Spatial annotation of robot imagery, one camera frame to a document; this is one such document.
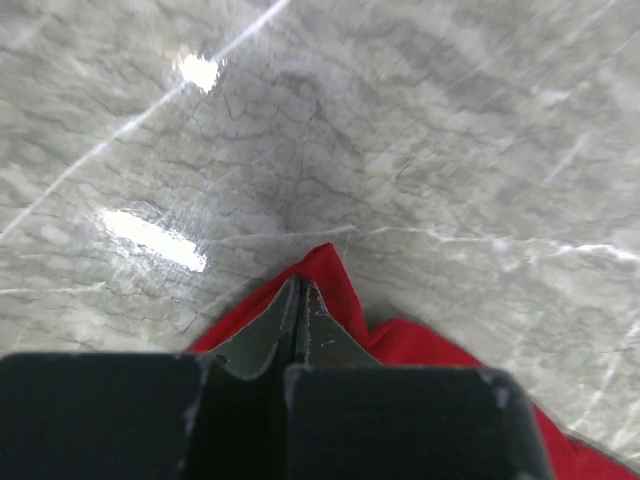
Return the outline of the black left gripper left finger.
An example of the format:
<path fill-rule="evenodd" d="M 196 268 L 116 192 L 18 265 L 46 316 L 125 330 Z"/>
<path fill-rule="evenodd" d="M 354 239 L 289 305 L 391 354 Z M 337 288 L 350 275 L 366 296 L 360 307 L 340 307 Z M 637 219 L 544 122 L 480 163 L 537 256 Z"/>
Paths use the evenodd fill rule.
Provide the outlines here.
<path fill-rule="evenodd" d="M 278 479 L 300 281 L 205 353 L 1 362 L 5 479 Z"/>

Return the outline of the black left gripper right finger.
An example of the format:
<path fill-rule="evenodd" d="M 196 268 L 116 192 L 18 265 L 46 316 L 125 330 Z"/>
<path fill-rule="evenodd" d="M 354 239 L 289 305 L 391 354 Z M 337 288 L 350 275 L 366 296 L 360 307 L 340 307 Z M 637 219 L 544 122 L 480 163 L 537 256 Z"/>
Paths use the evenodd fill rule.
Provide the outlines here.
<path fill-rule="evenodd" d="M 549 479 L 529 400 L 487 367 L 387 367 L 301 286 L 284 374 L 290 479 Z"/>

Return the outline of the red t shirt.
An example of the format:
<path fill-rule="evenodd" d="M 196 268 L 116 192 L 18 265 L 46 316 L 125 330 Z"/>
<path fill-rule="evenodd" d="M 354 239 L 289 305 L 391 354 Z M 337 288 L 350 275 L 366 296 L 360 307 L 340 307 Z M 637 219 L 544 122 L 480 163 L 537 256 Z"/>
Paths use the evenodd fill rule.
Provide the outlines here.
<path fill-rule="evenodd" d="M 310 250 L 209 328 L 191 346 L 205 352 L 218 346 L 261 313 L 286 279 L 299 275 L 319 287 L 329 313 L 374 358 L 384 365 L 480 367 L 482 363 L 434 330 L 402 318 L 391 318 L 369 329 L 358 296 L 331 243 Z M 637 479 L 638 474 L 597 449 L 575 440 L 558 428 L 538 407 L 533 407 L 555 477 L 570 480 Z"/>

